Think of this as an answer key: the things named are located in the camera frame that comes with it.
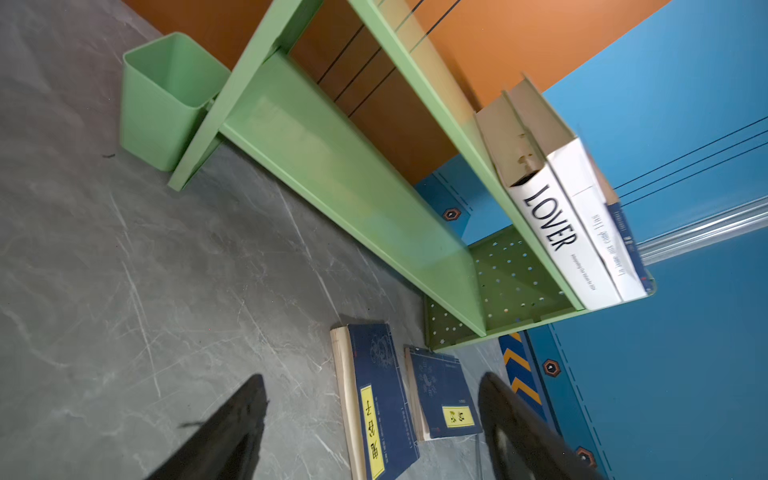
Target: book spine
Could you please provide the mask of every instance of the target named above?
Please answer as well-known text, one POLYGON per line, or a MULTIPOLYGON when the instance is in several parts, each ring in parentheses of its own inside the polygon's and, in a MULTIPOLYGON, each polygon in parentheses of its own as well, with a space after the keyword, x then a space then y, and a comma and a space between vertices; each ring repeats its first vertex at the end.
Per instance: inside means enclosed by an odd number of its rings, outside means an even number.
POLYGON ((552 152, 548 163, 603 260, 621 299, 628 302, 646 296, 619 231, 610 220, 605 197, 581 140, 575 139, 552 152))
POLYGON ((612 205, 608 205, 608 213, 611 215, 611 219, 614 221, 614 225, 621 235, 621 240, 627 249, 629 258, 634 266, 634 271, 640 277, 640 281, 643 283, 643 288, 646 293, 654 291, 654 286, 648 278, 648 272, 645 270, 643 260, 640 258, 640 252, 637 251, 637 244, 632 237, 632 231, 629 229, 629 223, 624 216, 624 210, 621 208, 621 203, 617 202, 612 205))
POLYGON ((549 164, 508 193, 585 307, 597 310, 621 302, 549 164))

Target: white book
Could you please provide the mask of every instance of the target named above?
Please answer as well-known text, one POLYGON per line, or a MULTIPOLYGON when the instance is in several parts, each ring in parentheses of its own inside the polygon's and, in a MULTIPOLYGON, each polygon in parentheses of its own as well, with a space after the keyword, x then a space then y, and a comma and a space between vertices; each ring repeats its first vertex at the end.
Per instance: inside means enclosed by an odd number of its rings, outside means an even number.
POLYGON ((547 156, 560 185, 571 200, 594 248, 624 302, 647 295, 640 277, 606 207, 605 196, 581 140, 576 138, 547 156))
POLYGON ((581 303, 597 310, 621 302, 541 148, 502 95, 476 115, 483 140, 509 197, 581 303))

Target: hexagon bolt graphic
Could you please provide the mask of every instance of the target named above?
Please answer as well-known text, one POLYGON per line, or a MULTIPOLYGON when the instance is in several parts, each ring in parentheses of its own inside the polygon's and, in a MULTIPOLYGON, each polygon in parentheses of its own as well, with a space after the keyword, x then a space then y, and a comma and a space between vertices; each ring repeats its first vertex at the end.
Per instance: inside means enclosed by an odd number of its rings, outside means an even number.
POLYGON ((555 362, 554 360, 547 360, 544 362, 544 373, 546 373, 549 376, 558 376, 560 375, 560 364, 555 362))
POLYGON ((449 208, 445 212, 443 212, 442 217, 445 218, 446 221, 452 222, 453 220, 456 220, 459 218, 462 214, 462 211, 458 208, 449 208))
POLYGON ((586 463, 589 464, 592 468, 597 468, 598 463, 594 460, 594 455, 589 450, 585 449, 584 447, 579 447, 576 449, 576 455, 579 456, 582 460, 584 460, 586 463))

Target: shelf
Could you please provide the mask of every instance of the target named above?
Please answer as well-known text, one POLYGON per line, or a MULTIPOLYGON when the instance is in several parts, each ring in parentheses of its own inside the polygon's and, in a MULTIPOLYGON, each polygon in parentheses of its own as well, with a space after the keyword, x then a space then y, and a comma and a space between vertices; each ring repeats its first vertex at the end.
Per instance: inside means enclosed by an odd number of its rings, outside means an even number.
POLYGON ((531 253, 541 261, 541 267, 549 272, 559 291, 563 291, 576 310, 582 310, 584 307, 499 182, 471 105, 424 30, 411 15, 411 8, 403 0, 386 0, 377 2, 378 5, 371 0, 349 0, 349 3, 488 192, 517 226, 519 235, 527 242, 531 253))
POLYGON ((283 53, 261 65, 221 133, 442 305, 485 335, 464 243, 283 53))
POLYGON ((514 225, 472 244, 469 251, 475 259, 488 336, 473 336, 439 301, 428 298, 425 331, 430 348, 473 343, 578 313, 514 225))

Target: perforated green panel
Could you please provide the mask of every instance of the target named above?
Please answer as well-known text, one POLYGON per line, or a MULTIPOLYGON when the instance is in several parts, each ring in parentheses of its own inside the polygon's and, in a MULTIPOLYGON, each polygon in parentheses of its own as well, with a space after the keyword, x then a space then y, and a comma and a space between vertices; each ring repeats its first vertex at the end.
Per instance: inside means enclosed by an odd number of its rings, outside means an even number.
MULTIPOLYGON (((528 249, 515 226, 472 244, 469 251, 475 259, 485 329, 489 333, 532 324, 543 316, 571 308, 571 303, 528 249)), ((430 298, 426 300, 425 314, 430 348, 441 349, 478 338, 430 298)))

